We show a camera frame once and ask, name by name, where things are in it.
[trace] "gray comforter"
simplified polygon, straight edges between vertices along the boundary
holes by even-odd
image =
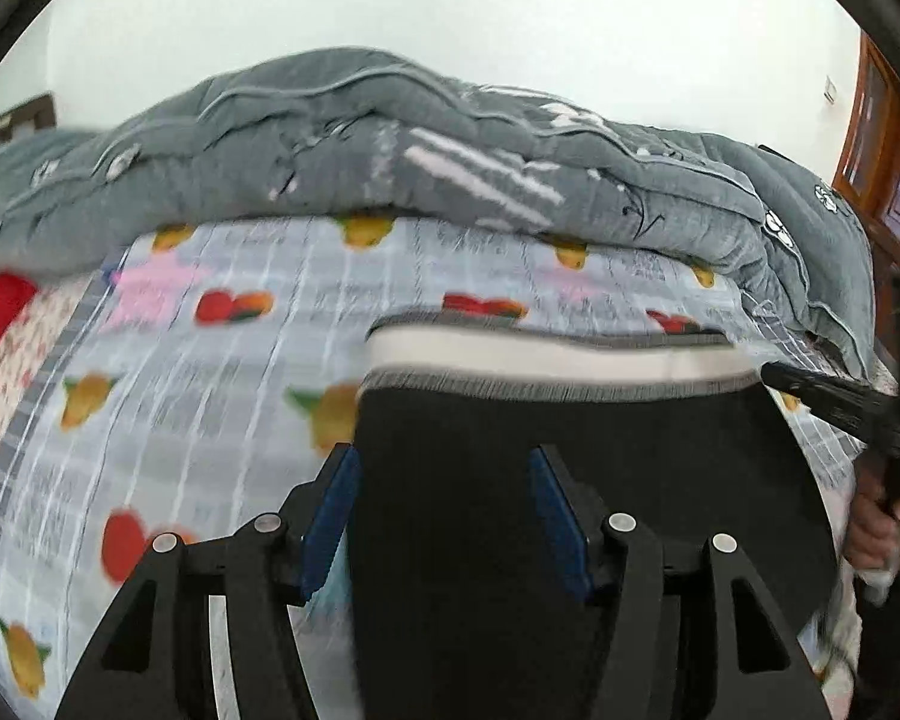
[[[378,208],[704,264],[831,341],[852,374],[871,360],[866,236],[813,173],[375,50],[276,59],[108,132],[4,146],[0,269],[47,280],[166,224]]]

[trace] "fruit pattern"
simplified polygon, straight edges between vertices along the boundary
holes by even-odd
[[[113,509],[103,525],[100,562],[103,575],[113,584],[122,584],[137,562],[161,533],[176,533],[185,544],[198,539],[179,525],[159,526],[146,534],[144,521],[134,509]]]
[[[354,250],[364,250],[380,245],[394,229],[394,220],[386,217],[353,215],[337,219],[343,231],[343,243]]]
[[[443,296],[444,311],[460,311],[463,314],[480,314],[484,317],[504,317],[505,319],[523,319],[527,315],[527,307],[523,303],[507,298],[474,298],[463,293],[447,293]]]
[[[693,271],[693,275],[697,276],[697,281],[700,282],[701,287],[706,290],[713,288],[717,278],[713,274],[713,271],[708,271],[706,268],[702,268],[699,265],[691,265],[690,269]]]
[[[349,443],[357,426],[357,390],[359,382],[341,382],[322,392],[287,388],[284,400],[302,410],[310,420],[311,443],[322,458],[338,442]]]
[[[647,316],[660,325],[668,336],[682,336],[701,331],[695,319],[682,317],[680,314],[664,314],[662,311],[647,309]]]
[[[7,645],[7,659],[17,688],[26,698],[35,699],[47,681],[43,664],[50,656],[50,647],[34,641],[20,623],[7,624],[2,618],[0,633]]]
[[[177,248],[185,241],[189,241],[194,234],[194,228],[187,224],[167,224],[156,231],[151,251],[159,253]]]
[[[780,400],[783,401],[783,407],[788,410],[788,412],[798,412],[800,410],[800,404],[802,401],[790,394],[789,392],[780,392]]]
[[[60,416],[60,430],[79,427],[101,410],[119,377],[105,373],[87,373],[80,379],[64,379],[67,401]]]
[[[247,319],[264,317],[274,309],[274,296],[260,290],[233,295],[227,290],[209,290],[203,293],[194,311],[196,324],[226,324],[246,322]]]
[[[572,241],[555,242],[554,254],[557,255],[559,264],[572,271],[581,271],[586,265],[586,244]]]

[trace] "wooden door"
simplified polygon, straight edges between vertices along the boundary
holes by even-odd
[[[900,82],[866,36],[853,117],[833,186],[856,208],[871,240],[877,341],[895,357],[890,274],[900,268]]]

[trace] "black tool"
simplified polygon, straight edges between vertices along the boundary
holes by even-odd
[[[530,455],[530,483],[564,584],[604,610],[577,717],[830,717],[797,637],[732,536],[660,541],[576,483],[554,447]]]
[[[226,596],[244,720],[317,720],[287,605],[326,581],[360,485],[357,452],[339,443],[317,478],[275,514],[233,536],[154,540],[77,664],[56,720],[216,720],[208,597]]]
[[[767,362],[760,368],[765,385],[799,398],[814,416],[856,437],[886,459],[883,484],[887,512],[900,499],[900,274],[893,276],[893,315],[899,347],[897,396],[783,362]]]

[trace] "bed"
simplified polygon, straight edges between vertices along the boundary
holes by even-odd
[[[804,241],[813,245],[807,237],[815,224],[825,224],[831,234],[842,225],[848,232],[838,244],[859,244],[855,215],[828,188],[824,203],[814,191],[823,184],[818,178],[716,136],[637,131],[556,98],[542,103],[547,128],[531,127],[520,117],[541,109],[541,93],[446,79],[436,84],[406,60],[394,71],[392,57],[383,73],[379,52],[359,59],[347,52],[305,55],[290,63],[295,82],[307,76],[307,88],[317,88],[310,76],[341,56],[348,73],[358,63],[356,75],[346,83],[330,79],[320,89],[353,92],[367,77],[408,79],[415,94],[428,90],[430,97],[418,103],[461,100],[458,113],[484,128],[465,140],[452,121],[423,128],[400,119],[410,116],[406,111],[391,110],[392,119],[377,119],[364,132],[366,112],[354,118],[341,111],[356,94],[314,105],[298,141],[306,146],[296,151],[286,148],[281,133],[274,135],[281,119],[271,108],[231,110],[229,124],[221,124],[215,117],[240,95],[260,100],[261,73],[272,81],[270,67],[255,79],[208,82],[151,119],[190,127],[193,119],[183,112],[197,105],[202,112],[196,121],[216,128],[200,145],[215,161],[229,158],[217,151],[224,147],[246,155],[241,138],[249,133],[279,141],[279,181],[272,166],[252,165],[267,173],[271,186],[259,199],[245,199],[242,176],[228,184],[230,178],[214,172],[224,186],[213,188],[201,173],[206,167],[194,166],[197,158],[186,180],[203,193],[199,208],[186,199],[181,205],[177,192],[186,182],[161,167],[155,146],[140,138],[146,117],[96,140],[61,133],[58,141],[25,143],[14,156],[28,168],[24,188],[0,175],[0,192],[24,199],[2,216],[0,264],[18,256],[24,271],[69,279],[40,293],[0,347],[0,690],[21,718],[53,715],[93,628],[156,533],[175,530],[185,541],[227,535],[273,509],[290,487],[313,477],[336,440],[350,438],[367,365],[365,334],[385,314],[466,311],[570,336],[707,326],[745,348],[755,364],[780,359],[842,375],[847,368],[866,370],[866,306],[862,318],[833,300],[821,309],[826,279],[799,256]],[[393,105],[401,98],[381,88],[367,93]],[[262,95],[268,106],[279,100],[293,122],[306,119],[295,103],[313,96]],[[490,100],[498,105],[495,113]],[[372,115],[382,108],[374,107]],[[326,119],[319,132],[314,111]],[[402,125],[415,130],[409,141]],[[557,148],[571,141],[572,153]],[[364,159],[367,143],[372,150]],[[598,143],[607,150],[597,153]],[[399,170],[395,149],[406,156]],[[327,162],[339,154],[353,157],[351,173]],[[614,162],[621,154],[626,164]],[[68,165],[70,155],[74,164]],[[734,164],[753,165],[752,180]],[[626,177],[617,176],[614,166]],[[368,184],[362,173],[355,177],[364,167]],[[418,169],[413,178],[400,172],[411,167]],[[775,183],[781,171],[789,178]],[[311,190],[306,181],[313,172],[324,180]],[[327,183],[332,173],[335,183]],[[145,175],[149,183],[142,184]],[[673,189],[677,177],[685,179],[679,191]],[[781,199],[784,184],[795,187],[793,197]],[[364,191],[367,186],[375,193]],[[154,187],[167,202],[154,198]],[[715,187],[725,193],[719,203]],[[741,240],[755,236],[754,247],[717,256],[686,250],[686,236],[671,229],[665,239],[653,237],[667,218],[687,219],[679,202],[696,193],[700,203],[706,191],[712,213],[735,214],[732,229]],[[64,207],[60,196],[77,197],[93,217],[97,205],[130,213],[120,209],[133,193],[139,200],[134,207],[146,206],[146,213],[110,225],[103,240],[74,244],[64,261],[50,265],[55,224],[74,219],[67,214],[75,203]],[[762,196],[778,202],[770,208]],[[625,225],[607,221],[601,204],[610,202],[618,203]],[[168,204],[170,210],[163,207]],[[541,208],[559,209],[559,215],[544,215]],[[35,232],[26,218],[31,211],[46,222]],[[267,218],[235,220],[241,215]],[[807,215],[815,221],[797,231],[791,220]],[[24,229],[31,235],[26,252],[16,240]],[[114,229],[128,240],[108,238]],[[626,240],[616,240],[616,233]],[[90,274],[71,272],[94,259]],[[868,272],[864,266],[864,276]],[[871,305],[872,280],[859,275],[844,274],[857,278],[853,299],[869,291]],[[795,325],[814,333],[794,331]],[[799,403],[773,397],[806,456],[836,552],[852,493],[852,461],[861,446]],[[360,716],[343,549],[327,587],[307,608],[292,612],[321,717]],[[845,566],[841,576],[832,637],[852,654],[859,622]],[[221,621],[223,610],[216,607],[218,654],[226,651]],[[832,712],[843,716],[850,678],[815,635],[815,623],[808,621],[800,641]],[[235,716],[228,668],[225,656],[215,659],[221,715]]]

